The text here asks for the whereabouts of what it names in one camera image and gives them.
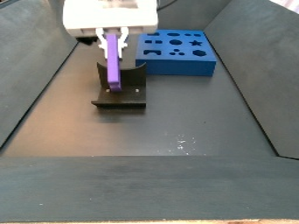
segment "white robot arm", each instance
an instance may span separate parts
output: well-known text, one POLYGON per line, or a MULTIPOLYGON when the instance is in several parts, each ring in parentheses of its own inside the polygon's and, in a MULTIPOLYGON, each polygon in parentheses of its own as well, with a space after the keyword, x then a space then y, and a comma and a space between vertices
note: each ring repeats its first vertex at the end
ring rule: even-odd
POLYGON ((66 0, 63 24, 75 38, 99 37, 111 91, 122 91, 119 59, 127 35, 155 32, 156 0, 66 0))

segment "circular hole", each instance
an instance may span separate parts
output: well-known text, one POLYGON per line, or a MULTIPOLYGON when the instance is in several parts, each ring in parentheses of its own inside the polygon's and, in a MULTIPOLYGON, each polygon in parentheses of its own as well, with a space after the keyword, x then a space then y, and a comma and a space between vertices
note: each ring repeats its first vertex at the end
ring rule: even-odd
POLYGON ((179 39, 172 39, 170 43, 175 46, 179 46, 183 42, 179 39))

